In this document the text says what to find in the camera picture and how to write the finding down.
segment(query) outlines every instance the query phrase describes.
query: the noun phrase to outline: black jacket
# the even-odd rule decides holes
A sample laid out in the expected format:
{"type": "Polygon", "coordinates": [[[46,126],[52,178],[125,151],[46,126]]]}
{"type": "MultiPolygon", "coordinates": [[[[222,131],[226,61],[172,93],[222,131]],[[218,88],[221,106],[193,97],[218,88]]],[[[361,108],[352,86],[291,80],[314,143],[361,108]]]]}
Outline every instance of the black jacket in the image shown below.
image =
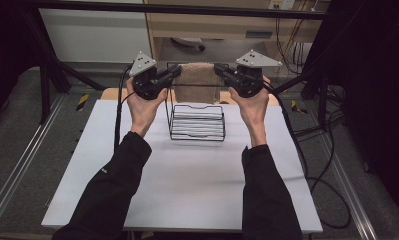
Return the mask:
{"type": "MultiPolygon", "coordinates": [[[[116,239],[136,193],[152,150],[136,133],[129,132],[111,161],[90,180],[68,225],[53,240],[116,239]]],[[[243,151],[243,236],[255,239],[302,239],[289,192],[268,145],[243,151]]]]}

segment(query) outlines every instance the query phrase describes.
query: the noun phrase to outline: power outlet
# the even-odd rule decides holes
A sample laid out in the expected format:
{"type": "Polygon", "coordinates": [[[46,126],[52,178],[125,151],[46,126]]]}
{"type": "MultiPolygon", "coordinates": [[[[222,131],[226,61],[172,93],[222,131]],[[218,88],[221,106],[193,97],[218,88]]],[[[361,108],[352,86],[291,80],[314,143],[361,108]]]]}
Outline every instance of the power outlet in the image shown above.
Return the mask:
{"type": "Polygon", "coordinates": [[[295,0],[283,0],[280,9],[282,10],[292,10],[295,0]]]}
{"type": "Polygon", "coordinates": [[[283,5],[283,0],[271,0],[268,9],[281,9],[282,5],[283,5]]]}

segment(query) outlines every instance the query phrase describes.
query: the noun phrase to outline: wall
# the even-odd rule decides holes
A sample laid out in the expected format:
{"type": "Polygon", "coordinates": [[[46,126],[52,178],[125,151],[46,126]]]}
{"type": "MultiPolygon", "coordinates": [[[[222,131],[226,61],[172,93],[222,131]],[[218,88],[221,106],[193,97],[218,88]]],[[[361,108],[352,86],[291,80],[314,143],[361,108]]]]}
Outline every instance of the wall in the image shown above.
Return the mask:
{"type": "MultiPolygon", "coordinates": [[[[142,3],[141,0],[90,0],[142,3]]],[[[58,58],[67,62],[132,62],[151,55],[144,13],[40,10],[58,58]]]]}

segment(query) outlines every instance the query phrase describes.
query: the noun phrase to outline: triangular metal plate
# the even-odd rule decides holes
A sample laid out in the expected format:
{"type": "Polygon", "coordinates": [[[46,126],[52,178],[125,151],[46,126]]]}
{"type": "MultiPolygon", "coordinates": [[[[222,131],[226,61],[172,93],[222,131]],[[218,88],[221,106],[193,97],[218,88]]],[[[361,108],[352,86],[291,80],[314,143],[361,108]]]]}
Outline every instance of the triangular metal plate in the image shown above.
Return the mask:
{"type": "Polygon", "coordinates": [[[133,63],[133,67],[130,70],[130,77],[139,75],[140,73],[156,65],[156,63],[157,62],[155,60],[140,51],[133,63]]]}
{"type": "Polygon", "coordinates": [[[255,52],[253,49],[243,55],[243,57],[236,59],[236,63],[250,68],[280,67],[282,65],[281,62],[255,52]]]}

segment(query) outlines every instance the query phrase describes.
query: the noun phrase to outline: person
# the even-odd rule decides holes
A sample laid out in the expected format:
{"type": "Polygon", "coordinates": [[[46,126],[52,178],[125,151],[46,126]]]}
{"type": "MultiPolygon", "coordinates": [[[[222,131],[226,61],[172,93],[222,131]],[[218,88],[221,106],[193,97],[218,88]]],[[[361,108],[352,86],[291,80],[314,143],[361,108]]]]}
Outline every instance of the person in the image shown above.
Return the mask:
{"type": "MultiPolygon", "coordinates": [[[[133,92],[132,81],[126,82],[128,93],[133,92]]],[[[264,119],[268,92],[262,89],[251,98],[240,97],[233,88],[229,92],[240,108],[251,140],[251,148],[244,149],[241,160],[245,174],[243,239],[302,239],[290,194],[267,145],[264,119]]],[[[55,232],[53,240],[118,238],[152,152],[143,138],[166,95],[167,89],[163,89],[155,100],[147,101],[136,94],[127,99],[130,131],[111,160],[87,184],[70,222],[55,232]]]]}

